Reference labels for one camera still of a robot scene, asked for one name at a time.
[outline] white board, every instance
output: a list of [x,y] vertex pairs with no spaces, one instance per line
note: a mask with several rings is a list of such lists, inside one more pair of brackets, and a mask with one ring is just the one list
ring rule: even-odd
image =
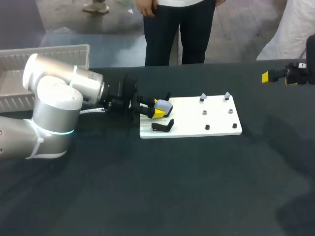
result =
[[[237,115],[233,96],[229,100],[222,96],[208,96],[203,102],[200,97],[175,97],[169,100],[173,104],[173,110],[168,118],[150,119],[140,115],[140,137],[142,139],[184,138],[239,135],[242,127]],[[168,133],[153,131],[152,123],[167,125],[171,119],[175,123]]]

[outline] white shirt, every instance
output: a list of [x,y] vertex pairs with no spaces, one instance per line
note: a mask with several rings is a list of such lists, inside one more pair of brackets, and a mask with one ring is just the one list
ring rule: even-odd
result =
[[157,0],[161,6],[184,7],[200,3],[203,0]]

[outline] black tablecloth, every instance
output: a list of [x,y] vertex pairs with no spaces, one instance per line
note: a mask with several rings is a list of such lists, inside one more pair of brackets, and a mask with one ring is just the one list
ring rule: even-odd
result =
[[95,69],[143,95],[228,91],[243,133],[142,140],[137,122],[81,115],[65,157],[0,162],[0,235],[315,235],[315,87],[261,83],[286,63]]

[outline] black pants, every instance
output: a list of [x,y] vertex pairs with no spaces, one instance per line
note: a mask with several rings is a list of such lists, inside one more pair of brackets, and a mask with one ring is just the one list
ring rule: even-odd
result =
[[203,63],[214,10],[215,0],[204,0],[187,7],[159,5],[154,11],[156,17],[144,17],[146,66],[169,65],[170,52],[179,25],[183,45],[182,64]]

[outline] white bag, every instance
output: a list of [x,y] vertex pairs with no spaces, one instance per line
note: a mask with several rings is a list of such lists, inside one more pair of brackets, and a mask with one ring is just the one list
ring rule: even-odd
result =
[[298,59],[315,33],[315,0],[288,0],[279,28],[257,60]]

